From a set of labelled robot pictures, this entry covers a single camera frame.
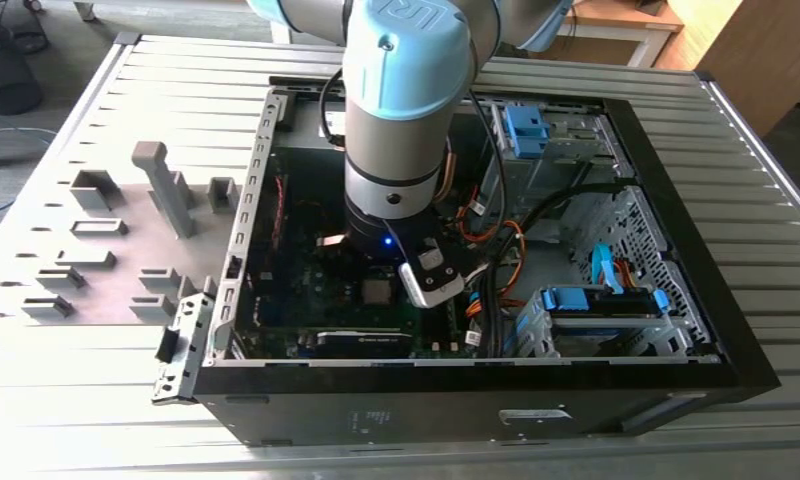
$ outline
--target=metal slotted table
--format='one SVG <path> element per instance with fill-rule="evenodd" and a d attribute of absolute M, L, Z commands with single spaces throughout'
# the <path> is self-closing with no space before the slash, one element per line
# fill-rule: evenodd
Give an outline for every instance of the metal slotted table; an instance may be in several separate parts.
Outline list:
<path fill-rule="evenodd" d="M 779 373 L 779 389 L 637 438 L 388 450 L 379 445 L 249 450 L 204 407 L 152 407 L 161 329 L 126 307 L 132 296 L 146 294 L 140 270 L 174 268 L 197 285 L 205 275 L 218 275 L 233 218 L 208 213 L 201 192 L 212 177 L 244 180 L 269 75 L 326 78 L 340 60 L 333 47 L 120 36 L 0 226 L 0 471 L 246 475 L 379 466 L 380 475 L 396 478 L 385 466 L 404 465 L 428 476 L 435 470 L 420 470 L 421 465 L 489 462 L 459 472 L 483 478 L 524 469 L 533 475 L 595 469 L 620 478 L 625 468 L 623 478 L 637 478 L 655 472 L 643 467 L 652 458 L 693 472 L 709 468 L 715 457 L 707 452 L 719 450 L 725 453 L 713 466 L 739 462 L 735 473 L 748 478 L 769 478 L 776 468 L 800 469 L 800 193 L 717 86 L 684 72 L 496 59 L 476 88 L 631 101 Z M 153 208 L 148 180 L 130 163 L 137 140 L 165 142 L 169 168 L 192 188 L 198 233 L 188 240 L 172 238 Z M 76 238 L 69 232 L 88 217 L 70 182 L 78 171 L 94 170 L 108 170 L 121 187 L 122 203 L 109 216 L 121 218 L 129 231 L 117 238 Z M 60 255 L 106 251 L 114 266 L 77 267 L 88 285 L 56 292 L 74 313 L 65 319 L 30 318 L 20 309 L 24 301 L 50 294 L 34 280 L 38 270 Z M 628 456 L 648 453 L 657 455 Z M 579 456 L 580 471 L 569 460 Z M 643 466 L 628 458 L 640 458 Z M 493 470 L 504 461 L 516 463 Z M 357 475 L 373 478 L 368 471 Z"/>

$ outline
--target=label sticker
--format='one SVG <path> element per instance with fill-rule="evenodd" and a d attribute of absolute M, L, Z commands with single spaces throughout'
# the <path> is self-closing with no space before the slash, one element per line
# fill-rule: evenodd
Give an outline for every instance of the label sticker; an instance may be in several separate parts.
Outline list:
<path fill-rule="evenodd" d="M 479 347 L 481 337 L 483 336 L 477 332 L 475 332 L 473 330 L 468 330 L 465 332 L 465 343 L 468 345 L 473 345 L 475 347 Z"/>
<path fill-rule="evenodd" d="M 536 422 L 544 422 L 545 420 L 552 420 L 555 418 L 572 418 L 572 415 L 559 408 L 543 410 L 501 410 L 497 412 L 497 416 L 504 425 L 509 425 L 511 421 L 533 420 Z"/>
<path fill-rule="evenodd" d="M 329 133 L 332 135 L 346 135 L 346 114 L 344 112 L 326 112 L 325 123 L 329 125 Z M 317 126 L 317 135 L 322 135 L 322 127 Z"/>
<path fill-rule="evenodd" d="M 485 207 L 476 200 L 471 202 L 471 211 L 477 215 L 483 215 L 485 213 Z"/>

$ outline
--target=black wire basket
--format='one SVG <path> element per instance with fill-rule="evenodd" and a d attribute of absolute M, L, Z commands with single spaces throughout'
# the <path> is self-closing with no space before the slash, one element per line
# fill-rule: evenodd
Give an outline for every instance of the black wire basket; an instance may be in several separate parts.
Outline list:
<path fill-rule="evenodd" d="M 9 31 L 14 46 L 24 54 L 40 52 L 50 44 L 36 11 L 29 1 L 0 0 L 0 26 Z"/>
<path fill-rule="evenodd" d="M 41 99 L 41 86 L 17 50 L 12 33 L 0 26 L 0 115 L 32 110 Z"/>

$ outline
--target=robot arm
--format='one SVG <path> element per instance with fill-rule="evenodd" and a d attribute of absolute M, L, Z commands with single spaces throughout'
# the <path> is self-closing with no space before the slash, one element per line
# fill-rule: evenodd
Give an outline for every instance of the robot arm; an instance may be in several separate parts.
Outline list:
<path fill-rule="evenodd" d="M 353 243 L 389 235 L 412 302 L 464 288 L 429 206 L 453 116 L 499 43 L 544 50 L 572 0 L 249 0 L 258 15 L 346 45 L 345 180 Z"/>

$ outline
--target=wooden table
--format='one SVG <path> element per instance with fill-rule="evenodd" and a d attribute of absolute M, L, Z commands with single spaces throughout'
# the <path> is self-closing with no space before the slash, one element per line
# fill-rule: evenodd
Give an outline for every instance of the wooden table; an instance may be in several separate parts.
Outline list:
<path fill-rule="evenodd" d="M 635 9 L 633 0 L 585 0 L 575 5 L 575 12 L 576 37 L 639 42 L 628 60 L 629 67 L 651 67 L 669 35 L 684 28 L 669 6 L 664 6 L 660 15 L 653 16 Z M 571 36 L 573 20 L 569 13 L 560 27 L 560 36 Z"/>

